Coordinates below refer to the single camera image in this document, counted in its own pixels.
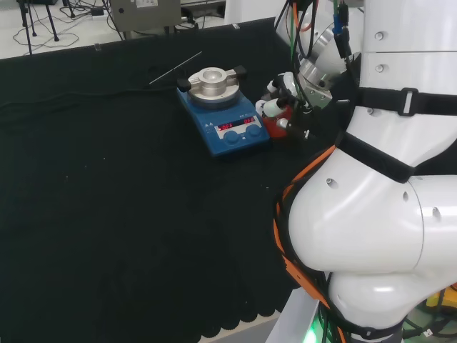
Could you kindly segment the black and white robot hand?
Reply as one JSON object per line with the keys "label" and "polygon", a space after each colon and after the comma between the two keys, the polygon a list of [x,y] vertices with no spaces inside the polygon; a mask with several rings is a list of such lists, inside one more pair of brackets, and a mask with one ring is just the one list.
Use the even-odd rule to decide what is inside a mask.
{"label": "black and white robot hand", "polygon": [[271,80],[255,107],[272,139],[289,136],[306,141],[310,137],[306,120],[312,106],[296,84],[292,72],[278,74]]}

